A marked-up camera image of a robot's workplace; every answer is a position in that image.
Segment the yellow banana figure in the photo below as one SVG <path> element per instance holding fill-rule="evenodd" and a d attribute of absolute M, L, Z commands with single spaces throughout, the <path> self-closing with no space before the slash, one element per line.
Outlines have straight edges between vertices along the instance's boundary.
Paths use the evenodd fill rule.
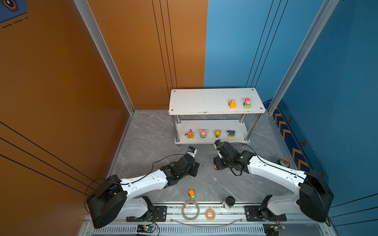
<path fill-rule="evenodd" d="M 221 137 L 221 131 L 220 130 L 216 130 L 215 131 L 215 137 L 216 138 L 220 138 Z"/>

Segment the green circuit board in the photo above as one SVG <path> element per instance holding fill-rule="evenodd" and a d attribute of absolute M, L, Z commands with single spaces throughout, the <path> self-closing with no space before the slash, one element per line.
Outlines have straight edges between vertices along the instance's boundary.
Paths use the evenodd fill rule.
<path fill-rule="evenodd" d="M 264 227 L 264 232 L 267 236 L 278 236 L 280 231 L 286 229 L 286 226 L 283 224 L 278 224 L 278 225 L 277 224 L 271 224 L 271 225 L 264 224 L 263 227 Z"/>
<path fill-rule="evenodd" d="M 155 225 L 137 225 L 136 233 L 138 235 L 151 235 L 157 230 Z"/>

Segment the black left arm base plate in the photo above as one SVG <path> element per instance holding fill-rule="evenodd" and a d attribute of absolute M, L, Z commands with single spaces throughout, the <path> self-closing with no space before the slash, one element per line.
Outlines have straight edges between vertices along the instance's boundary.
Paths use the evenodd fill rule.
<path fill-rule="evenodd" d="M 167 206 L 156 206 L 148 209 L 141 217 L 127 217 L 127 222 L 165 222 Z"/>

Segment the orange yellow dragon figure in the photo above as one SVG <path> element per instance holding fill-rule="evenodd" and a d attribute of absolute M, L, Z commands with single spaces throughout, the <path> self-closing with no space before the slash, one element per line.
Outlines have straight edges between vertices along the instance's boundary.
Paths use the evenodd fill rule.
<path fill-rule="evenodd" d="M 185 135 L 186 135 L 186 137 L 187 137 L 188 139 L 193 139 L 193 138 L 194 138 L 194 133 L 193 133 L 193 131 L 192 131 L 191 129 L 190 129 L 189 132 L 186 133 Z"/>

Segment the blue yellow duck figure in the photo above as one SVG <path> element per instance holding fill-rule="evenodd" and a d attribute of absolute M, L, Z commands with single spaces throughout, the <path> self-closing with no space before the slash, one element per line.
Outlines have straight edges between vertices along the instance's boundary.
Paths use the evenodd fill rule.
<path fill-rule="evenodd" d="M 229 138 L 235 138 L 235 130 L 228 130 L 227 133 Z"/>

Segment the pink green monster figure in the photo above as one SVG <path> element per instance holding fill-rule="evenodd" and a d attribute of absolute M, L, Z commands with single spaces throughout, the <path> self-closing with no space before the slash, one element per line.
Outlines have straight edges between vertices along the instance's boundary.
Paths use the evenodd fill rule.
<path fill-rule="evenodd" d="M 207 137 L 207 130 L 200 130 L 200 137 L 201 138 L 206 138 Z"/>

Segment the white two-tier metal shelf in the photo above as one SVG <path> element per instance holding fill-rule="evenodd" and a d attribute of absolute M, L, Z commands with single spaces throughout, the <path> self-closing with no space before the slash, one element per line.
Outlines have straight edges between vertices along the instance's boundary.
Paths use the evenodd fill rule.
<path fill-rule="evenodd" d="M 244 101 L 249 98 L 251 109 L 244 108 Z M 231 109 L 229 101 L 234 99 L 237 107 Z M 213 144 L 217 138 L 215 131 L 221 131 L 222 141 L 247 144 L 259 117 L 266 111 L 256 89 L 173 89 L 169 102 L 169 115 L 174 121 L 176 145 Z M 247 127 L 247 115 L 255 115 L 251 127 Z M 194 133 L 188 139 L 189 130 Z M 200 137 L 200 130 L 207 130 L 207 137 Z M 235 130 L 235 138 L 228 137 L 228 130 Z"/>

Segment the green circuit board left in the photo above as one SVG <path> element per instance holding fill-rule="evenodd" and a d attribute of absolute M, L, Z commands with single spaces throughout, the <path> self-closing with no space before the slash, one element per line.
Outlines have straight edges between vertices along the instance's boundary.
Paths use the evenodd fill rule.
<path fill-rule="evenodd" d="M 136 233 L 138 235 L 151 235 L 157 230 L 155 225 L 137 225 Z"/>

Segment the pink green toy car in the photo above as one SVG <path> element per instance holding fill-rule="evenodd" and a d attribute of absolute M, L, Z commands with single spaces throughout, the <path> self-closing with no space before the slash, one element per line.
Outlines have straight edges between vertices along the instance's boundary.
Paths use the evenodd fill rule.
<path fill-rule="evenodd" d="M 251 107 L 252 107 L 251 100 L 249 98 L 246 98 L 243 105 L 244 105 L 245 109 L 251 109 Z"/>

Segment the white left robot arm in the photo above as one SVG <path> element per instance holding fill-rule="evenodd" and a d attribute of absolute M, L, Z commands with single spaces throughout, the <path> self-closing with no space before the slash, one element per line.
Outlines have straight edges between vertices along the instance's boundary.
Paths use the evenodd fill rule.
<path fill-rule="evenodd" d="M 178 161 L 145 176 L 120 179 L 113 175 L 105 179 L 86 199 L 94 228 L 105 227 L 117 218 L 150 220 L 155 207 L 145 193 L 173 186 L 186 176 L 196 177 L 199 163 L 195 154 L 196 149 L 190 146 Z"/>

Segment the green beverage can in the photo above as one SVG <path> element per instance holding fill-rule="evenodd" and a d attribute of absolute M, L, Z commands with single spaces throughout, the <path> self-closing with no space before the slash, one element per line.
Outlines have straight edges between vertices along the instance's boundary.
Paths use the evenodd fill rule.
<path fill-rule="evenodd" d="M 281 158 L 278 160 L 278 164 L 280 164 L 283 167 L 290 168 L 290 162 L 286 158 Z"/>

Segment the tan tape roll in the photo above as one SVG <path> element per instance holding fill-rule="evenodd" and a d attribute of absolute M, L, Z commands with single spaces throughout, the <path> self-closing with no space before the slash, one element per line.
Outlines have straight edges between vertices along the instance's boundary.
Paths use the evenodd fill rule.
<path fill-rule="evenodd" d="M 213 221 L 216 218 L 216 213 L 212 208 L 208 208 L 205 212 L 205 217 L 208 221 Z"/>

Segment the orange green toy truck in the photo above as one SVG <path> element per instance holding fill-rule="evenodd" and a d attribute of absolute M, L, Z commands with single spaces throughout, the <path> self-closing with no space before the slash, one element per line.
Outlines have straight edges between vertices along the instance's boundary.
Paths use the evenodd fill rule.
<path fill-rule="evenodd" d="M 196 195 L 195 195 L 195 192 L 194 190 L 189 190 L 189 197 L 190 197 L 190 200 L 191 201 L 195 201 L 196 200 Z"/>

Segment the clear tape roll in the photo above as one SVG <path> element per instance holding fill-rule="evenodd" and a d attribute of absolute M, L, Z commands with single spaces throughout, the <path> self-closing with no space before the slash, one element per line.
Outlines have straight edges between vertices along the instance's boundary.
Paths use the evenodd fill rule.
<path fill-rule="evenodd" d="M 193 222 L 200 215 L 200 207 L 196 201 L 188 200 L 182 205 L 181 214 L 184 220 Z"/>

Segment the black lidded paper cup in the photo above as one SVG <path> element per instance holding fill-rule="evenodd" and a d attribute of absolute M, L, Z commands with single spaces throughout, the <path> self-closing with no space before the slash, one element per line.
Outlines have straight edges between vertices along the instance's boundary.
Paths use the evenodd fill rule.
<path fill-rule="evenodd" d="M 225 210 L 229 210 L 235 206 L 235 199 L 232 196 L 226 197 L 226 199 L 222 202 L 222 206 Z"/>

